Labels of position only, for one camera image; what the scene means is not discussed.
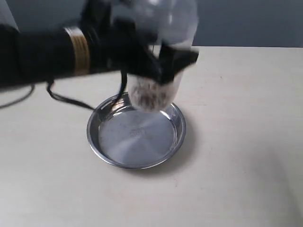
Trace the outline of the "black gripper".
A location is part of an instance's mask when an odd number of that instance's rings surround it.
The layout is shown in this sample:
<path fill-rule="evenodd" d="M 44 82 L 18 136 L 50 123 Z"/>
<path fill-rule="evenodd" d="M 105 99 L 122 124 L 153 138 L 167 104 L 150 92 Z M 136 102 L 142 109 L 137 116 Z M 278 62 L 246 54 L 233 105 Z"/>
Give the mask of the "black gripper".
<path fill-rule="evenodd" d="M 149 46 L 157 35 L 138 29 L 132 19 L 112 17 L 116 5 L 124 0 L 88 0 L 80 17 L 80 27 L 89 44 L 90 73 L 124 71 L 168 84 L 197 62 L 199 51 L 162 44 L 160 61 Z"/>

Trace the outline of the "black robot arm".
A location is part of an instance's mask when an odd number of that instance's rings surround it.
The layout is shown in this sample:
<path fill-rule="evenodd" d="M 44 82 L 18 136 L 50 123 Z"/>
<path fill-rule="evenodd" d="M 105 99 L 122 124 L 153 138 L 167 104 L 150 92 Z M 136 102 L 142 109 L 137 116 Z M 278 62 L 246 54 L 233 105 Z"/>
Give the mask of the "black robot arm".
<path fill-rule="evenodd" d="M 86 2 L 76 26 L 20 32 L 0 26 L 0 86 L 22 86 L 54 79 L 120 71 L 170 83 L 196 63 L 198 52 L 161 45 L 159 56 L 149 49 L 157 35 L 133 21 L 111 20 L 113 4 Z"/>

